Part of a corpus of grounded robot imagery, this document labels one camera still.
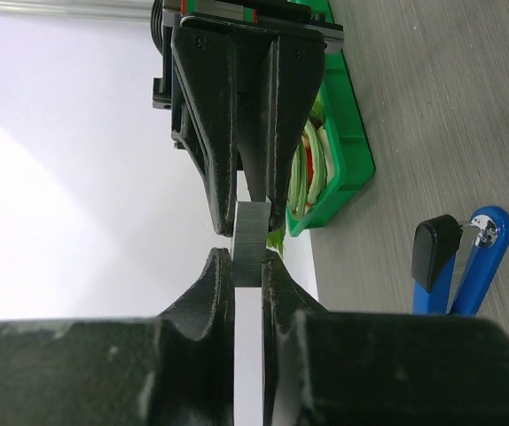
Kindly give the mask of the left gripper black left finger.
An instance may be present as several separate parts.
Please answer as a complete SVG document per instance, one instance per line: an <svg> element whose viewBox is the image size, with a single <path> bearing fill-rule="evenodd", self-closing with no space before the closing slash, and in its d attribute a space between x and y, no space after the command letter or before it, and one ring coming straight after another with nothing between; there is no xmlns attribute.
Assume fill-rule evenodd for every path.
<svg viewBox="0 0 509 426"><path fill-rule="evenodd" d="M0 321L0 425L230 425L228 250L148 318Z"/></svg>

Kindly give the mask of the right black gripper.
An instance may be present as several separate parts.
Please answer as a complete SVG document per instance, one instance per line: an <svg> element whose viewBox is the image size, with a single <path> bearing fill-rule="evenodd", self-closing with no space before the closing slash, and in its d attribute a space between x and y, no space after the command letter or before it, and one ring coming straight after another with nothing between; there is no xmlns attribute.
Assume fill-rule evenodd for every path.
<svg viewBox="0 0 509 426"><path fill-rule="evenodd" d="M231 236L237 149L252 201L286 220L294 152L343 27L289 1L156 1L151 35L163 75L153 107L171 113L170 136L204 182L214 231Z"/></svg>

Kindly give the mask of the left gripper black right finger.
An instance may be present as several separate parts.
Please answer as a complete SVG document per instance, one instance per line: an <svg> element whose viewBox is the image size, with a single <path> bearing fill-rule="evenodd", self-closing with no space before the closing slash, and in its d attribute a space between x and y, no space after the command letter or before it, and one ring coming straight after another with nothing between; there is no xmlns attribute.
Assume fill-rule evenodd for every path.
<svg viewBox="0 0 509 426"><path fill-rule="evenodd" d="M266 425L509 425L509 336L486 319L330 312L262 262Z"/></svg>

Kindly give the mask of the long grey staple strip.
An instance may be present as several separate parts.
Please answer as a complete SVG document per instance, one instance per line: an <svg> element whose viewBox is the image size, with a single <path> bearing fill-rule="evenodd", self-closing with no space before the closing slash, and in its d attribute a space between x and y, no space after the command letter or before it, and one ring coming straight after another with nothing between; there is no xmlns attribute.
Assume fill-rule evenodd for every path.
<svg viewBox="0 0 509 426"><path fill-rule="evenodd" d="M231 260L236 288L259 288L266 252L271 204L268 201L237 201Z"/></svg>

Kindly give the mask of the blue stapler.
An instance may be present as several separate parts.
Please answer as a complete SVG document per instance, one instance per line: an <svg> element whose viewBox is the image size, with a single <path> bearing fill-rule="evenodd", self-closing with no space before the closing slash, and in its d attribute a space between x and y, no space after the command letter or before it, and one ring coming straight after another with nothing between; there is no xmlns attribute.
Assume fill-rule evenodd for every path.
<svg viewBox="0 0 509 426"><path fill-rule="evenodd" d="M474 316L509 248L509 213L494 205L461 222L445 214L414 233L411 311L418 315Z"/></svg>

